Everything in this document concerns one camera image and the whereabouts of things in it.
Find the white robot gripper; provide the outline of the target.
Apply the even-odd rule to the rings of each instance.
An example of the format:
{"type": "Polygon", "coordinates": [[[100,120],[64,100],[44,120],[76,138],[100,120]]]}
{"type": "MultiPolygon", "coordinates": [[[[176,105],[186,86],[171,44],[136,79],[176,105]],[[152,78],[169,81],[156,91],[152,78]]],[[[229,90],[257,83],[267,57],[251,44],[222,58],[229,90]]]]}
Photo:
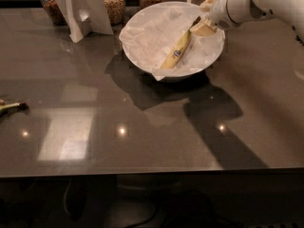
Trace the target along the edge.
{"type": "Polygon", "coordinates": [[[250,0],[205,0],[199,5],[199,9],[202,12],[210,11],[210,19],[204,18],[190,28],[191,33],[199,37],[211,36],[218,28],[236,28],[253,19],[250,0]]]}

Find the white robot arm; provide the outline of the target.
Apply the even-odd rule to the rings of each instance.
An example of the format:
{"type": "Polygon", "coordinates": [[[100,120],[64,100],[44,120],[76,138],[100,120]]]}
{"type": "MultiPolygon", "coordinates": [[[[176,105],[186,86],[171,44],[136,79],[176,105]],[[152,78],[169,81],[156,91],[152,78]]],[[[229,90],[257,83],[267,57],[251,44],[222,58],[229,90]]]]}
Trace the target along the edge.
{"type": "Polygon", "coordinates": [[[292,29],[299,43],[304,43],[304,0],[205,0],[199,9],[206,15],[190,28],[197,36],[276,18],[292,29]]]}

